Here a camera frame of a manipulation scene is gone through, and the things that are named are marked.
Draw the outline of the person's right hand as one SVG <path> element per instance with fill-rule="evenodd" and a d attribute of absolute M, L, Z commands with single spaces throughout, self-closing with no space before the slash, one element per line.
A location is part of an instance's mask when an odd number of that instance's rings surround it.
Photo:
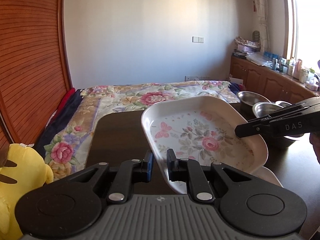
<path fill-rule="evenodd" d="M 320 135 L 319 133 L 310 133 L 309 142 L 313 146 L 313 150 L 320 163 Z"/>

